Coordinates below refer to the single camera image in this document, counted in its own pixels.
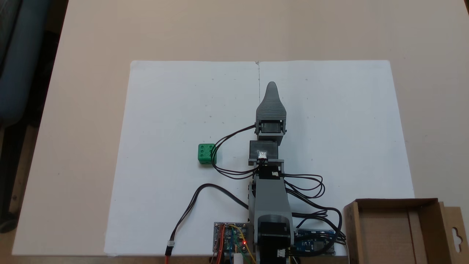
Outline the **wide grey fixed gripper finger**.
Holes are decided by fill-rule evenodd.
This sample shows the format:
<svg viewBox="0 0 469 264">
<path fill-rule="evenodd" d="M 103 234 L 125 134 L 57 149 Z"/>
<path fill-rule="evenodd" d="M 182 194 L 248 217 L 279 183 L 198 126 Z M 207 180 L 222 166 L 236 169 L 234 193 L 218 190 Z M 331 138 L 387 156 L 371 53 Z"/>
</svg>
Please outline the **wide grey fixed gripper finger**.
<svg viewBox="0 0 469 264">
<path fill-rule="evenodd" d="M 263 100 L 256 109 L 256 120 L 285 121 L 286 118 L 287 112 L 280 100 L 277 85 L 275 82 L 271 81 L 266 87 Z"/>
</svg>

